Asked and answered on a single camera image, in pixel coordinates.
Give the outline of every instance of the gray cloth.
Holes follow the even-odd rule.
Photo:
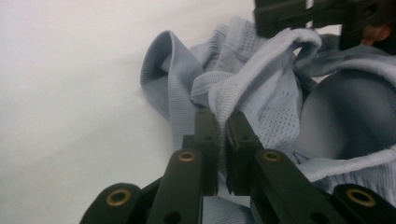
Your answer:
[[[301,84],[311,89],[316,87],[311,77],[350,68],[380,75],[396,85],[394,58],[370,47],[339,52],[334,43],[335,37],[321,39],[307,29],[287,29],[266,40],[256,36],[254,24],[240,18],[233,18],[228,27],[219,26],[208,41],[191,49],[172,32],[164,32],[148,49],[141,85],[171,122],[175,150],[180,149],[184,134],[193,134],[198,108],[209,106],[215,113],[221,129],[221,195],[226,195],[225,122],[237,108],[245,113],[264,147],[286,153],[319,187],[331,191],[341,183],[357,183],[396,204],[396,147],[379,148],[376,153],[350,160],[332,160],[309,157],[294,145],[303,103],[295,72]],[[296,58],[293,52],[299,47],[302,49]],[[298,164],[296,155],[304,155],[303,164]],[[248,206],[246,199],[223,197],[235,203],[205,199],[204,223],[252,222],[251,214],[236,204]],[[213,213],[225,203],[229,204],[226,214],[232,217]]]

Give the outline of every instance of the white table surface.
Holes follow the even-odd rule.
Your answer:
[[[253,0],[1,1],[0,223],[79,223],[106,187],[163,175],[170,125],[139,85],[149,44],[164,30],[202,43],[253,9]]]

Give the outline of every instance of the white background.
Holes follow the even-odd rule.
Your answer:
[[[149,44],[164,30],[202,43],[253,9],[253,0],[1,1],[0,223],[79,223],[106,187],[163,175],[170,125],[139,85]]]

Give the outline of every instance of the skin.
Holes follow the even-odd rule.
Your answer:
[[[367,26],[363,30],[363,40],[361,43],[365,45],[373,45],[376,41],[388,38],[390,33],[391,29],[389,25]]]

